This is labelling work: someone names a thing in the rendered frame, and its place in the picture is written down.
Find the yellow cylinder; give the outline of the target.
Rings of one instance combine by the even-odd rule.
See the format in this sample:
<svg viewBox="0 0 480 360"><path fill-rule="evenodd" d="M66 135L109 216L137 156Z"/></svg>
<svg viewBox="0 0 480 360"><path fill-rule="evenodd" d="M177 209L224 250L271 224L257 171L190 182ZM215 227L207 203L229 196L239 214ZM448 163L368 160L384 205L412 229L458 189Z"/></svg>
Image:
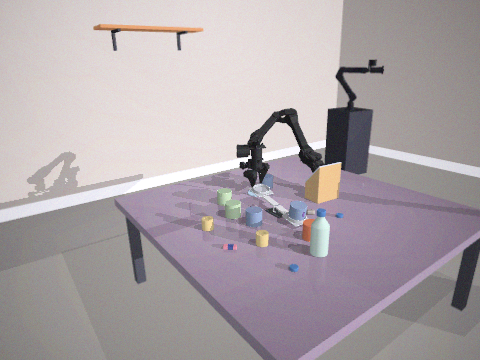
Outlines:
<svg viewBox="0 0 480 360"><path fill-rule="evenodd" d="M203 231L212 231L214 229L214 220L212 216L204 216L201 221Z"/></svg>
<svg viewBox="0 0 480 360"><path fill-rule="evenodd" d="M256 231L256 245L258 247L267 247L269 245L269 232L266 230Z"/></svg>

